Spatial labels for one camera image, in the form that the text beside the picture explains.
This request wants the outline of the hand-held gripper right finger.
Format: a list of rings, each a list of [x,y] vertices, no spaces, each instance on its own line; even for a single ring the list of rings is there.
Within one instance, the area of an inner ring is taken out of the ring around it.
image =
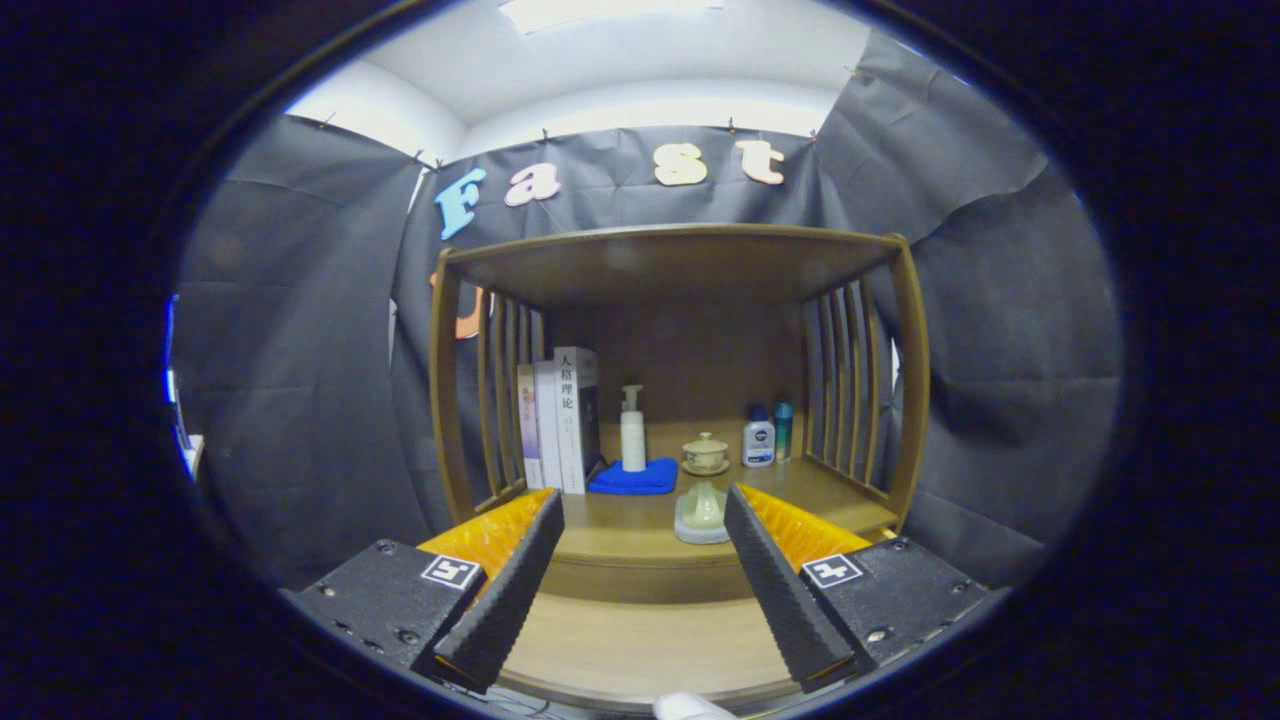
[[[915,541],[873,542],[742,484],[724,527],[790,676],[812,692],[933,646],[991,591]]]

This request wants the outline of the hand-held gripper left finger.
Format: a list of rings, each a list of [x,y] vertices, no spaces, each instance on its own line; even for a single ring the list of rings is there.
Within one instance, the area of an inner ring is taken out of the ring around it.
[[[285,598],[370,659],[484,693],[538,596],[562,500],[538,489],[421,544],[378,539]]]

